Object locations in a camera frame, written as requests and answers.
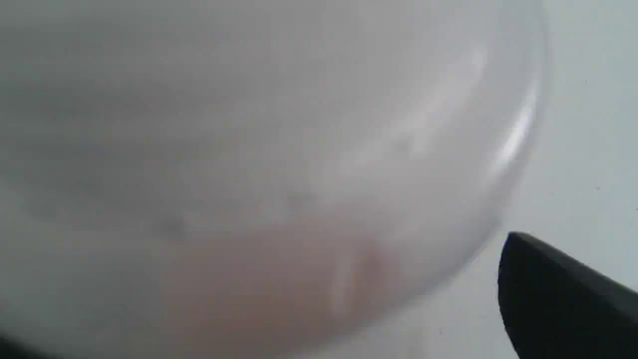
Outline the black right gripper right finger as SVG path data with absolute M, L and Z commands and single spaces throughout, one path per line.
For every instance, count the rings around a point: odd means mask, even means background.
M 520 359 L 635 359 L 638 294 L 558 248 L 510 232 L 497 303 Z

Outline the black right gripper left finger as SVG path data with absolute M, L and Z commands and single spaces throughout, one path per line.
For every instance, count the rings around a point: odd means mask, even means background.
M 20 343 L 11 340 L 10 338 L 1 335 L 0 336 L 0 358 L 1 359 L 54 359 L 55 356 L 47 355 L 30 348 L 27 348 Z

